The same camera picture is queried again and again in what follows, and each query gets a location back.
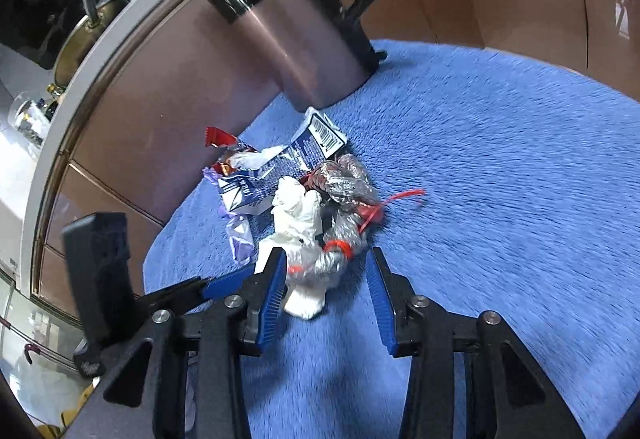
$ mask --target blue and white package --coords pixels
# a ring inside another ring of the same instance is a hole
[[[258,215],[271,207],[284,176],[300,179],[347,144],[347,136],[324,114],[313,107],[291,143],[258,170],[238,170],[218,177],[226,211]]]

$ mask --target blue fabric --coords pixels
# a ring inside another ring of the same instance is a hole
[[[604,438],[640,389],[640,104],[567,70],[450,46],[380,41],[389,58],[326,113],[389,206],[371,244],[447,310],[508,319],[577,416]],[[242,138],[289,140],[276,98]],[[149,251],[146,291],[234,268],[203,180]],[[286,315],[242,363],[255,439],[397,436],[409,361],[392,359],[354,260],[325,312]],[[457,418],[460,437],[462,421]]]

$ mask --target metal bolt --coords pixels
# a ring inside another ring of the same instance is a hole
[[[171,313],[168,310],[161,309],[159,311],[156,311],[154,315],[151,316],[151,319],[157,324],[163,324],[170,317],[171,317]]]
[[[418,309],[424,309],[429,305],[429,299],[426,296],[417,294],[413,298],[411,298],[411,305],[417,307]]]
[[[225,305],[229,307],[229,309],[240,307],[243,303],[244,298],[242,298],[239,294],[232,294],[231,296],[227,296],[225,298]]]
[[[482,320],[489,325],[497,325],[502,321],[502,318],[500,318],[500,314],[495,311],[486,311],[482,314]]]

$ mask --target barcode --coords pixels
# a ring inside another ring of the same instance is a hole
[[[320,149],[325,158],[331,157],[344,145],[344,141],[340,139],[333,130],[327,127],[317,115],[311,118],[309,132],[311,132],[320,145]]]

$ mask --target gray edge trim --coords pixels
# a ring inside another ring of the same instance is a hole
[[[62,144],[66,130],[80,105],[82,98],[98,77],[116,50],[133,30],[146,18],[149,12],[163,0],[131,0],[129,5],[109,25],[100,37],[66,89],[65,101],[60,104],[53,119],[49,135],[42,146],[38,163],[31,181],[27,209],[20,239],[20,265],[18,268],[18,289],[26,296],[31,295],[31,260],[36,228],[42,207],[42,198],[49,181],[50,171]]]

